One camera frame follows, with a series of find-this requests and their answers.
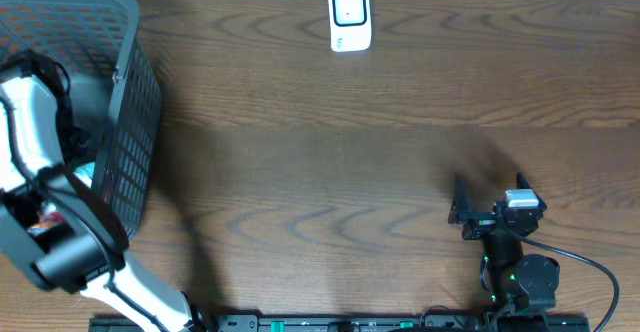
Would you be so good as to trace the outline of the teal white snack packet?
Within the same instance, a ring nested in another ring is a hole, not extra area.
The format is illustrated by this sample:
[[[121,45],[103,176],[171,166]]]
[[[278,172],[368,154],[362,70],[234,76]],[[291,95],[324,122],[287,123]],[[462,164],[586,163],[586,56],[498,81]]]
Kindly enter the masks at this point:
[[[74,175],[81,182],[83,182],[88,188],[90,188],[93,182],[94,170],[95,170],[95,163],[89,162],[81,166],[78,166],[74,171]]]

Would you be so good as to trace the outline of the red blue noodle packet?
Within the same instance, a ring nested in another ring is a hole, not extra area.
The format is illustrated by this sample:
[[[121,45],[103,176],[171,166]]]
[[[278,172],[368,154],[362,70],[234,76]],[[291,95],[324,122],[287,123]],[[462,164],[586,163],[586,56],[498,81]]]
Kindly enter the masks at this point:
[[[54,211],[48,214],[44,214],[39,217],[39,220],[34,225],[27,229],[30,235],[38,236],[43,234],[57,225],[64,222],[64,217],[59,211]]]

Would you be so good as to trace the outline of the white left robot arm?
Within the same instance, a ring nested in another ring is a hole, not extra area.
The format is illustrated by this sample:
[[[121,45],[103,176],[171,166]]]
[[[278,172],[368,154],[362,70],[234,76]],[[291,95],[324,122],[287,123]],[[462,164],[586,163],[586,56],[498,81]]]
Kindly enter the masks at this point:
[[[1,251],[36,287],[101,301],[144,331],[214,331],[185,293],[129,251],[123,224],[75,174],[86,153],[71,81],[25,51],[1,67]]]

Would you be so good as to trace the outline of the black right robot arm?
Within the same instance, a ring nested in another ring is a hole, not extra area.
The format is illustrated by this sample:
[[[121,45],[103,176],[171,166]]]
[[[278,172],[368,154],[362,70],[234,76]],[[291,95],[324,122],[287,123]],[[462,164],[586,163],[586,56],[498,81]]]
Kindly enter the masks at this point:
[[[559,285],[559,264],[540,254],[523,252],[524,239],[539,227],[547,209],[523,174],[488,212],[472,208],[463,178],[455,179],[448,222],[462,227],[462,238],[479,240],[484,251],[483,276],[499,305],[513,313],[537,313],[553,308]]]

